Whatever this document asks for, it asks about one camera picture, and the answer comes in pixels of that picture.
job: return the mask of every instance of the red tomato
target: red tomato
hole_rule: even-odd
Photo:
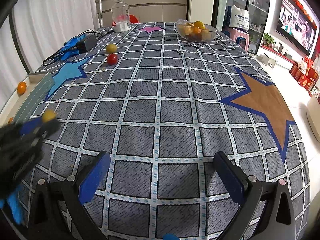
[[[118,57],[116,54],[109,54],[107,57],[107,62],[109,65],[114,65],[118,62]]]

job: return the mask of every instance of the red chair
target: red chair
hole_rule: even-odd
[[[134,15],[129,14],[129,17],[130,17],[130,22],[131,22],[131,23],[140,23],[139,20],[138,20],[138,18],[135,17]]]

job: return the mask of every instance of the glass door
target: glass door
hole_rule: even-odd
[[[248,52],[257,54],[263,38],[270,0],[249,0],[249,48]]]

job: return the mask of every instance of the tv screen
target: tv screen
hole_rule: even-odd
[[[304,54],[310,55],[316,30],[292,0],[282,0],[276,31],[290,40]]]

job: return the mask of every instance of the checkered tablecloth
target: checkered tablecloth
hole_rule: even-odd
[[[138,31],[144,26],[165,30]],[[83,65],[87,78],[65,82],[33,113],[54,109],[62,126],[45,140],[43,160],[22,182],[25,220],[40,178],[52,182],[76,175],[106,150],[111,167],[85,207],[109,239],[155,239],[166,233],[216,238],[239,208],[210,165],[214,153],[224,151],[247,175],[287,181],[296,234],[302,236],[310,183],[299,130],[290,126],[283,165],[261,116],[219,102],[246,88],[235,68],[271,80],[250,54],[222,33],[217,37],[222,41],[194,44],[177,34],[174,23],[137,24],[69,59],[93,56]],[[106,62],[109,43],[118,46],[119,61],[113,66]],[[54,74],[62,63],[39,71]],[[78,237],[65,204],[60,205]],[[263,207],[261,202],[244,239],[253,233]]]

